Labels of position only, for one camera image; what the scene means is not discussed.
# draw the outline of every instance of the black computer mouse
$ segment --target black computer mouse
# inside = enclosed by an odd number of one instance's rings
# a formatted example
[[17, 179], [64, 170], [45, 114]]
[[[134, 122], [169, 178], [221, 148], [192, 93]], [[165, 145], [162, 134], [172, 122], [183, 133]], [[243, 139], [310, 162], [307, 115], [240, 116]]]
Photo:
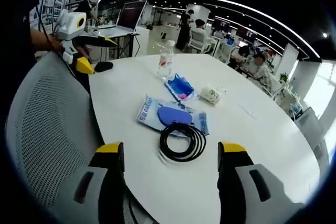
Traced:
[[113, 68], [113, 63], [108, 62], [108, 61], [103, 61], [103, 62], [97, 63], [96, 67], [94, 68], [94, 71], [97, 73], [101, 73], [101, 72], [104, 72], [112, 68]]

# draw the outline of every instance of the poster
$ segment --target poster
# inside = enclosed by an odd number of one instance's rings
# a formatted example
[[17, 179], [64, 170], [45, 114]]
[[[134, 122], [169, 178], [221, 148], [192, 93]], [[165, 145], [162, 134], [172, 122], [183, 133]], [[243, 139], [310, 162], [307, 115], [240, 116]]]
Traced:
[[56, 28], [59, 14], [64, 8], [64, 5], [68, 4], [69, 1], [70, 0], [39, 0], [38, 10], [41, 14], [41, 20], [39, 20], [35, 8], [33, 8], [29, 13], [30, 27], [42, 31], [42, 23], [46, 32], [52, 34]]

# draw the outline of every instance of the laptop screen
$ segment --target laptop screen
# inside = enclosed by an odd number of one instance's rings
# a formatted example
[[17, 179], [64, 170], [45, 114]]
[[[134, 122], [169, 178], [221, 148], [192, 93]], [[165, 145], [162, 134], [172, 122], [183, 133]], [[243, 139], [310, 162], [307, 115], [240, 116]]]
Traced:
[[147, 1], [136, 1], [124, 4], [117, 26], [135, 30]]

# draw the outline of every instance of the white round table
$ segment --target white round table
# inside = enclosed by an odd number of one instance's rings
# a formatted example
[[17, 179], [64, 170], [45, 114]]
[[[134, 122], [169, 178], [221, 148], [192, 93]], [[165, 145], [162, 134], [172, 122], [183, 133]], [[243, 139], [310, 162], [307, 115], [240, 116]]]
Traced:
[[[159, 56], [114, 60], [112, 70], [89, 78], [93, 107], [105, 143], [124, 143], [125, 181], [160, 224], [219, 223], [217, 144], [242, 145], [284, 184], [293, 202], [306, 202], [319, 181], [319, 166], [305, 137], [266, 94], [219, 60], [201, 54], [174, 58], [174, 71], [196, 90], [210, 84], [223, 92], [219, 104], [187, 105], [206, 111], [209, 135], [194, 161], [166, 164], [159, 133], [136, 121], [145, 95], [173, 101], [157, 77]], [[184, 148], [184, 141], [172, 143]]]

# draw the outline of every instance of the plastic water bottle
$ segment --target plastic water bottle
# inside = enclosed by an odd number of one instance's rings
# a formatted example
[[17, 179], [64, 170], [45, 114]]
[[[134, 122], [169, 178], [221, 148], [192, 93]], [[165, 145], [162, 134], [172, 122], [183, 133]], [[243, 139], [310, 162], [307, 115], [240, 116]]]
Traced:
[[160, 53], [159, 70], [157, 73], [163, 80], [168, 79], [172, 75], [174, 45], [174, 41], [168, 40], [165, 48]]

